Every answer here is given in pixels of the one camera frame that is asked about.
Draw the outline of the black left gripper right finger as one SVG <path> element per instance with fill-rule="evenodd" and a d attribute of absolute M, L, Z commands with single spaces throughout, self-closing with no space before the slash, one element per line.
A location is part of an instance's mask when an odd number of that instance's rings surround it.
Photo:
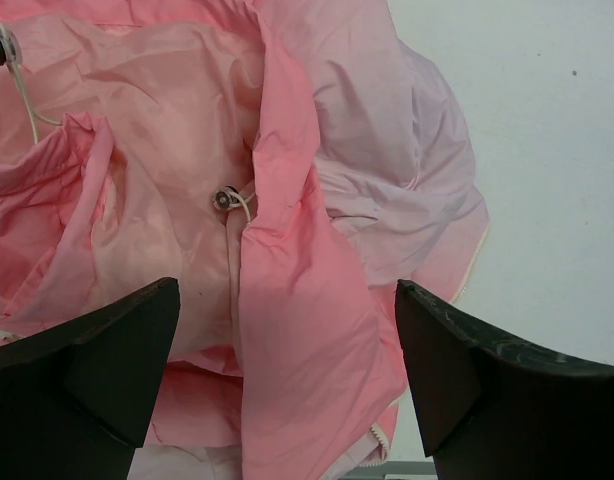
<path fill-rule="evenodd" d="M 560 353 L 400 281 L 395 317 L 441 479 L 614 479 L 614 366 Z"/>

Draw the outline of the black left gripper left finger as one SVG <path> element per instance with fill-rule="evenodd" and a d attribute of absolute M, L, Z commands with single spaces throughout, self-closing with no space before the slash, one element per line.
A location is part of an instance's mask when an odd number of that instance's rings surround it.
<path fill-rule="evenodd" d="M 180 310 L 162 278 L 0 346 L 0 479 L 124 479 L 143 446 Z"/>

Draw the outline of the pink hooded zip jacket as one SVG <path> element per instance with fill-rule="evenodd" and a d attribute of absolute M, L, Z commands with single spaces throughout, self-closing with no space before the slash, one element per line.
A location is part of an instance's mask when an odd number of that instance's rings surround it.
<path fill-rule="evenodd" d="M 171 277 L 130 478 L 381 465 L 397 283 L 460 294 L 475 167 L 384 1 L 0 1 L 0 345 Z"/>

